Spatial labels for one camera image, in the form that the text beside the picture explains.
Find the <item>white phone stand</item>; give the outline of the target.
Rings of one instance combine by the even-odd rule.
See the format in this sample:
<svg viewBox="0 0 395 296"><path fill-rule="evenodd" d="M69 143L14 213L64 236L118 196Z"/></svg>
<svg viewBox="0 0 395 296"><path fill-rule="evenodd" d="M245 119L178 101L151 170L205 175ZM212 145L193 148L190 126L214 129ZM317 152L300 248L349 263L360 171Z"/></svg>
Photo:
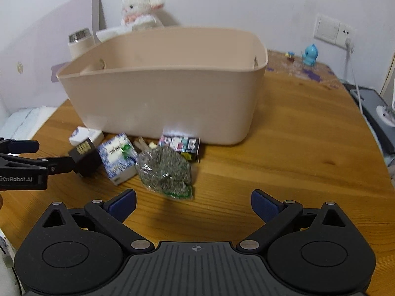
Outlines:
<svg viewBox="0 0 395 296"><path fill-rule="evenodd" d="M377 106L375 108L378 118L385 123L385 125L394 128L395 127L395 86L392 89L392 101L389 106Z"/></svg>

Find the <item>cream thermos bottle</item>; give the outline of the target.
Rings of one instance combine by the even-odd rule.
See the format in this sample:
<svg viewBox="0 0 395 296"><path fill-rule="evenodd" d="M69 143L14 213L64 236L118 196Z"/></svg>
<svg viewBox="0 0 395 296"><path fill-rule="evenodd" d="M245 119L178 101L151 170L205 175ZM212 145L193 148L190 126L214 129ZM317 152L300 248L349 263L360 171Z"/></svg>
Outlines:
<svg viewBox="0 0 395 296"><path fill-rule="evenodd" d="M87 52L95 44L94 36L88 28L73 32L68 36L68 47L72 59Z"/></svg>

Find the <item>blue white tissue pack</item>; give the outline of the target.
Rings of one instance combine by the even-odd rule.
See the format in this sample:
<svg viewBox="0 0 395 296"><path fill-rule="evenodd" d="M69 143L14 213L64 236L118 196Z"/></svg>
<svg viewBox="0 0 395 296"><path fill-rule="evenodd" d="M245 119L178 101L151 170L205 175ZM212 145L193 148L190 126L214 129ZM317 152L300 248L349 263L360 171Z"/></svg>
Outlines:
<svg viewBox="0 0 395 296"><path fill-rule="evenodd" d="M125 133L118 134L97 148L109 180L119 185L137 172L135 168L138 153Z"/></svg>

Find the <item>white wall switch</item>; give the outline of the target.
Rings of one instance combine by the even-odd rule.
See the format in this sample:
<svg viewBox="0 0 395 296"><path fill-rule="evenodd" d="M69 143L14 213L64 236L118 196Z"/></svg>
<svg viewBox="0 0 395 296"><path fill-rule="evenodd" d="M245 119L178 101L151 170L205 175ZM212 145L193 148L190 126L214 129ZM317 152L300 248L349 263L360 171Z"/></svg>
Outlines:
<svg viewBox="0 0 395 296"><path fill-rule="evenodd" d="M329 18L326 15L318 14L315 22L313 37L331 45L335 45L339 32L339 26L339 20Z"/></svg>

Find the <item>beige grey cloth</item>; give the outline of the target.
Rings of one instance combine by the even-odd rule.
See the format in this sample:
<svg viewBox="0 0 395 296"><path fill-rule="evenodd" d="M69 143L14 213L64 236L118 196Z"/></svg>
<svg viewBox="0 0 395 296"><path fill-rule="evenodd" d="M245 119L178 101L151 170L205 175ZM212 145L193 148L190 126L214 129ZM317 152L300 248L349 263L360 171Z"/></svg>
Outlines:
<svg viewBox="0 0 395 296"><path fill-rule="evenodd" d="M395 187L395 159L393 158L389 165L387 166L388 173L391 178L392 186Z"/></svg>

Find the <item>white plush lamb toy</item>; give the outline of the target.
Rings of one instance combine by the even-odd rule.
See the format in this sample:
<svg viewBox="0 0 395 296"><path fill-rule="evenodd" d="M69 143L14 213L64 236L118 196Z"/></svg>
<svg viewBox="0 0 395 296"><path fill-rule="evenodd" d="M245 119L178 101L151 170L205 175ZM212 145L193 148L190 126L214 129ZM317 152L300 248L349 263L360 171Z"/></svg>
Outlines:
<svg viewBox="0 0 395 296"><path fill-rule="evenodd" d="M162 0L122 0L121 25L97 31L97 38L100 42L105 42L132 31L163 27L163 23L155 13L163 7Z"/></svg>

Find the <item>black cube box gold print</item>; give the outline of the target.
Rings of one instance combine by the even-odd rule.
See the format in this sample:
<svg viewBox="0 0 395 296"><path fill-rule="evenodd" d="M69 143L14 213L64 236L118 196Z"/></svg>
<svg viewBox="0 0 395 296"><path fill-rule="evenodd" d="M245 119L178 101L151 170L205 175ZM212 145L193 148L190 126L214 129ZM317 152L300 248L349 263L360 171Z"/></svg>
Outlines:
<svg viewBox="0 0 395 296"><path fill-rule="evenodd" d="M92 141L87 138L68 152L74 161L73 171L81 177L92 176L102 165L102 160Z"/></svg>

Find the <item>small white box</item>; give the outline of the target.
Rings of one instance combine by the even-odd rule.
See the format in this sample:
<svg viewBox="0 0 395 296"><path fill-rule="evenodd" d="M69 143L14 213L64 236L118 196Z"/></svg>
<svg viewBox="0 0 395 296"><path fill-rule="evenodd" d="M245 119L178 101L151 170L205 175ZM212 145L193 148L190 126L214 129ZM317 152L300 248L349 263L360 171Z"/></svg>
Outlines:
<svg viewBox="0 0 395 296"><path fill-rule="evenodd" d="M69 137L69 142L72 146L77 146L87 138L97 147L103 141L104 134L101 130L78 126Z"/></svg>

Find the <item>white wall socket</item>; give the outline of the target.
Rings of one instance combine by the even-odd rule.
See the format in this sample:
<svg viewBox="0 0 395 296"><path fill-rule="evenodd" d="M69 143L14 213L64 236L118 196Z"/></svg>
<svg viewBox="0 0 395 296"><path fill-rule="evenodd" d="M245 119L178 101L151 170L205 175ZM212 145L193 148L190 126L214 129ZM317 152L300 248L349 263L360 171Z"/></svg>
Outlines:
<svg viewBox="0 0 395 296"><path fill-rule="evenodd" d="M350 25L341 22L339 24L335 45L346 50L349 46L352 46L355 36L356 30Z"/></svg>

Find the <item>blue cartoon figurine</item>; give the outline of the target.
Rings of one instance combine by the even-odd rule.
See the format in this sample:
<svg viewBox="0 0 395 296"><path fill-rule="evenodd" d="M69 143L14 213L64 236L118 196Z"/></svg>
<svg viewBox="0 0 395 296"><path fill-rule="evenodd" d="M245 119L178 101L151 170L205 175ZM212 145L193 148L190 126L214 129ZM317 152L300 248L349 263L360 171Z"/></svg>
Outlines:
<svg viewBox="0 0 395 296"><path fill-rule="evenodd" d="M311 44L306 47L302 54L302 63L306 66L313 67L318 58L319 51L315 44Z"/></svg>

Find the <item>clear bag of dried herbs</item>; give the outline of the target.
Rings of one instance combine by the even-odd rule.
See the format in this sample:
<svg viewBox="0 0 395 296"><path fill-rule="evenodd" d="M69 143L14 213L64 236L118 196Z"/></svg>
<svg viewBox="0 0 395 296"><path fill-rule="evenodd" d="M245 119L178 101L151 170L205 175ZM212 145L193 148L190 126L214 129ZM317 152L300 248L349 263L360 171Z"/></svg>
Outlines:
<svg viewBox="0 0 395 296"><path fill-rule="evenodd" d="M143 185L170 199L190 200L193 197L191 165L168 146L159 146L140 153L136 170Z"/></svg>

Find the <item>floral purple table mat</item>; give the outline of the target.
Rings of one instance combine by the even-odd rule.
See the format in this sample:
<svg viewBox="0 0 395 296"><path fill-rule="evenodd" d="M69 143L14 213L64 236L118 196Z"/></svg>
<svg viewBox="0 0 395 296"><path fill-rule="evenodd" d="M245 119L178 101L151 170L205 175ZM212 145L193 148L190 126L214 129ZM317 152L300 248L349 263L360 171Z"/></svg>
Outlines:
<svg viewBox="0 0 395 296"><path fill-rule="evenodd" d="M295 56L293 60L289 60L285 53L278 51L268 50L266 70L316 82L331 89L345 89L328 65L316 62L314 66L309 67L302 63L300 57Z"/></svg>

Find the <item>black colourful card box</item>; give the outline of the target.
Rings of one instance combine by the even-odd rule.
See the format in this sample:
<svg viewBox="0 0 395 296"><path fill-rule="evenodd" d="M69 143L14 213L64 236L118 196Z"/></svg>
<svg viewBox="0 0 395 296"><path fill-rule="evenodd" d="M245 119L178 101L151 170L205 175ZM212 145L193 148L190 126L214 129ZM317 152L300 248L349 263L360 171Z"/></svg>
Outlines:
<svg viewBox="0 0 395 296"><path fill-rule="evenodd" d="M189 136L162 135L158 146L168 146L189 162L199 162L200 139Z"/></svg>

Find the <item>small mushroom figurine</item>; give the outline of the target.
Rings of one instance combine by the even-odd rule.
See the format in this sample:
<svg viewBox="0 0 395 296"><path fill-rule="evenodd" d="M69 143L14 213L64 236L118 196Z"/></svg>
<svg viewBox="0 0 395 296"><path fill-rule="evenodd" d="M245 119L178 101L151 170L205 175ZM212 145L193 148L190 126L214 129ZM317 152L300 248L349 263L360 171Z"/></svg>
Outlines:
<svg viewBox="0 0 395 296"><path fill-rule="evenodd" d="M295 61L295 53L294 52L287 52L285 54L285 57L287 58L288 61L294 62Z"/></svg>

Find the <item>purple white headboard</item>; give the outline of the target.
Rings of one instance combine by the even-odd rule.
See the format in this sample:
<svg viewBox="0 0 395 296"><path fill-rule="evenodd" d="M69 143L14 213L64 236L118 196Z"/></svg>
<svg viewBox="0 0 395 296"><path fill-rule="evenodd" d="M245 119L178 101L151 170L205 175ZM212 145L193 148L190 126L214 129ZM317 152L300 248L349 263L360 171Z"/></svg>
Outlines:
<svg viewBox="0 0 395 296"><path fill-rule="evenodd" d="M60 106L67 98L56 73L71 61L68 36L99 30L100 0L71 0L27 28L1 52L1 97L11 112Z"/></svg>

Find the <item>grey laptop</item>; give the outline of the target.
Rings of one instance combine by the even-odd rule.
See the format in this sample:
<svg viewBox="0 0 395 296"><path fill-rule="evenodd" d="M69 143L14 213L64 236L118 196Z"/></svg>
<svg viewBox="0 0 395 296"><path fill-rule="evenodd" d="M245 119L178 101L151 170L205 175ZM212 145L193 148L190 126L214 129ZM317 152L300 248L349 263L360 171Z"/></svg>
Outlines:
<svg viewBox="0 0 395 296"><path fill-rule="evenodd" d="M361 104L363 114L373 128L379 143L385 154L394 154L394 128L391 128L381 121L375 111L377 106L387 106L380 95L372 89L359 87L359 95L357 88L352 84L343 84L350 93L356 104Z"/></svg>

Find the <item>beige plastic storage bin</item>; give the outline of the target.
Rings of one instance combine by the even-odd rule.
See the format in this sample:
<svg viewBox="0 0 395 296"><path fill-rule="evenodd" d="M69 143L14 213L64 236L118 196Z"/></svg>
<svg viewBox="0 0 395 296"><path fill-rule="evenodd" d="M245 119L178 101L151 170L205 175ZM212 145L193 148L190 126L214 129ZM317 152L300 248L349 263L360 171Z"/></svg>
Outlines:
<svg viewBox="0 0 395 296"><path fill-rule="evenodd" d="M99 43L57 77L88 128L233 145L248 134L267 63L249 31L162 27Z"/></svg>

